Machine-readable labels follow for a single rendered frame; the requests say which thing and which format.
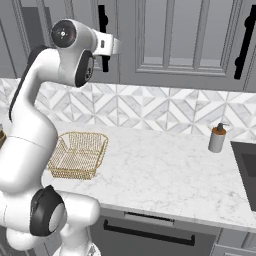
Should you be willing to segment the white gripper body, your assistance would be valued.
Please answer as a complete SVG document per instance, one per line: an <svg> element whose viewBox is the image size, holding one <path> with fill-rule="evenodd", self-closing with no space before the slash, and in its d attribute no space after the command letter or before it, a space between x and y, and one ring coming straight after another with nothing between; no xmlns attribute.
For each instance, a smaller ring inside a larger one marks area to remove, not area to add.
<svg viewBox="0 0 256 256"><path fill-rule="evenodd" d="M121 41L114 38L113 39L113 48L112 48L112 54L117 55L121 51Z"/></svg>

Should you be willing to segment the grey cabinet door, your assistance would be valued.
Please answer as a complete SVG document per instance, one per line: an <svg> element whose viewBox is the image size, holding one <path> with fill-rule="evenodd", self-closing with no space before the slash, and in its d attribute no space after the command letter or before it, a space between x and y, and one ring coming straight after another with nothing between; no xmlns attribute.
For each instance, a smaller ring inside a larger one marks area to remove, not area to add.
<svg viewBox="0 0 256 256"><path fill-rule="evenodd" d="M27 54L39 45L52 47L51 28L61 19L74 19L103 33L91 82L119 82L116 0L12 0L12 4Z"/></svg>
<svg viewBox="0 0 256 256"><path fill-rule="evenodd" d="M234 79L245 19L256 0L117 0L120 82L256 92L256 23Z"/></svg>
<svg viewBox="0 0 256 256"><path fill-rule="evenodd" d="M0 18L0 77L12 78L17 77L17 73L12 61L10 49L7 43L3 23Z"/></svg>

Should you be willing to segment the grey soap dispenser brown pump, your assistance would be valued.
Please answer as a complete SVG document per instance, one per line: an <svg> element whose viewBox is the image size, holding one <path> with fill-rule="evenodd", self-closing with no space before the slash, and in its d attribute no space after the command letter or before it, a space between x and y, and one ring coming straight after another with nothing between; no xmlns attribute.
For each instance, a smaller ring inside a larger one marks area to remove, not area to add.
<svg viewBox="0 0 256 256"><path fill-rule="evenodd" d="M208 150L213 153L220 153L223 147L224 139L226 136L226 124L219 123L216 127L212 128L209 140Z"/></svg>

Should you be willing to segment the brown object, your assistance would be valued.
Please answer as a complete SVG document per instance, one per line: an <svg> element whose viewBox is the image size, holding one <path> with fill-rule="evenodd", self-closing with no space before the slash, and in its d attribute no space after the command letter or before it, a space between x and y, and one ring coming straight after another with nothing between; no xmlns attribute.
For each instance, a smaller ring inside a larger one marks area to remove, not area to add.
<svg viewBox="0 0 256 256"><path fill-rule="evenodd" d="M0 124L0 148L2 147L2 145L4 144L6 140L6 134L3 131L3 126L2 124Z"/></svg>

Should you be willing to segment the dark grey sink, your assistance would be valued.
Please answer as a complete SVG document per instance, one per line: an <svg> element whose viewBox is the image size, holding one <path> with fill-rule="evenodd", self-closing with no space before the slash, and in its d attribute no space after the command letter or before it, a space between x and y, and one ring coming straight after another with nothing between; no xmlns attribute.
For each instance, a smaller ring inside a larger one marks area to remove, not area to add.
<svg viewBox="0 0 256 256"><path fill-rule="evenodd" d="M250 208L256 212L256 144L231 142Z"/></svg>

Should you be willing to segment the grey dishwasher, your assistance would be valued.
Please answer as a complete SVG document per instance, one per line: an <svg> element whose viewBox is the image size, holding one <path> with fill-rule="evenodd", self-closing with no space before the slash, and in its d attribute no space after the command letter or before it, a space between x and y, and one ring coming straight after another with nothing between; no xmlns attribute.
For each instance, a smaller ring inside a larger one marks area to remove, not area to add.
<svg viewBox="0 0 256 256"><path fill-rule="evenodd" d="M195 235L195 245L188 246L134 235L106 231L109 225L190 239ZM101 256L210 256L219 229L203 224L179 221L142 213L101 209L98 221L90 227L93 242Z"/></svg>

